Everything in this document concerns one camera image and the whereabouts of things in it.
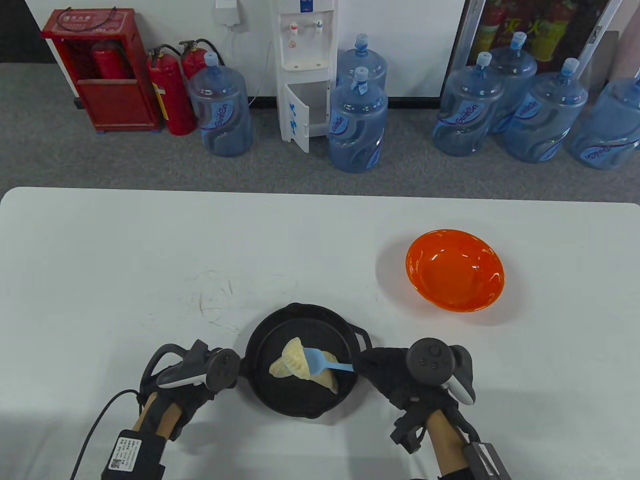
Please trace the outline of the person's right hand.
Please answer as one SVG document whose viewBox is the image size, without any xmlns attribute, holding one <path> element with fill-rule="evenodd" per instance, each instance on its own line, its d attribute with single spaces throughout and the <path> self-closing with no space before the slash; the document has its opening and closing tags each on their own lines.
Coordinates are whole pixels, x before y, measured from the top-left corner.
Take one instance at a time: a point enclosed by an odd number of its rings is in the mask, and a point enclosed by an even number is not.
<svg viewBox="0 0 640 480">
<path fill-rule="evenodd" d="M 416 380 L 407 366 L 408 349 L 377 347 L 354 359 L 356 374 L 366 378 L 397 409 L 409 414 L 414 425 L 425 425 L 440 411 L 454 426 L 479 441 L 477 430 L 462 416 L 455 398 L 442 386 Z"/>
</svg>

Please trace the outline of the person's left hand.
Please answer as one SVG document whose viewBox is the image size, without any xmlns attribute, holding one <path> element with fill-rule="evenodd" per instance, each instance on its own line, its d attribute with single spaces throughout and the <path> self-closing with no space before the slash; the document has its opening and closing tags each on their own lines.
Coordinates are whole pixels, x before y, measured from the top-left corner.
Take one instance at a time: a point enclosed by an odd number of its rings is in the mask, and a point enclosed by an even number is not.
<svg viewBox="0 0 640 480">
<path fill-rule="evenodd" d="M 162 345 L 142 373 L 142 412 L 134 430 L 175 441 L 199 408 L 235 387 L 240 366 L 235 350 L 209 350 L 200 340 L 189 350 L 175 343 Z"/>
</svg>

